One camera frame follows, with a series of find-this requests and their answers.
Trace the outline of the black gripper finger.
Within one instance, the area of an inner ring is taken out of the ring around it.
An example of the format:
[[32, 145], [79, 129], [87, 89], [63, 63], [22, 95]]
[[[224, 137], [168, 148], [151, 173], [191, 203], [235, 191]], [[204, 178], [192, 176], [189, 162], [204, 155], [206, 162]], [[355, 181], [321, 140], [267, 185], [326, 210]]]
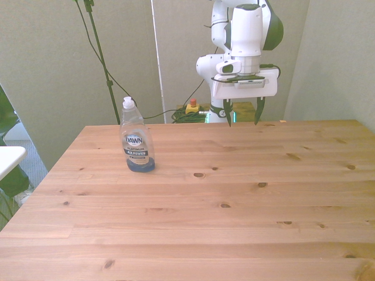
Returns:
[[233, 111], [233, 104], [231, 99], [223, 100], [223, 109], [228, 122], [229, 127], [231, 127], [231, 112]]
[[261, 118], [261, 115], [262, 115], [262, 112], [264, 110], [264, 105], [265, 105], [265, 97], [257, 97], [257, 108], [255, 110], [255, 114], [254, 114], [254, 124], [258, 124], [260, 118]]

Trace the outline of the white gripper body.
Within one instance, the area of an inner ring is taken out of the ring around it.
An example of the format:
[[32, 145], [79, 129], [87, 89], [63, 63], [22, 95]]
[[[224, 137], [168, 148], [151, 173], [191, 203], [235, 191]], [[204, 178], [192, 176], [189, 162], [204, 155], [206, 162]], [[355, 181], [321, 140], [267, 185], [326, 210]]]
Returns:
[[277, 68], [264, 68], [250, 76], [217, 74], [212, 78], [212, 96], [217, 100], [272, 97], [277, 93], [277, 79]]

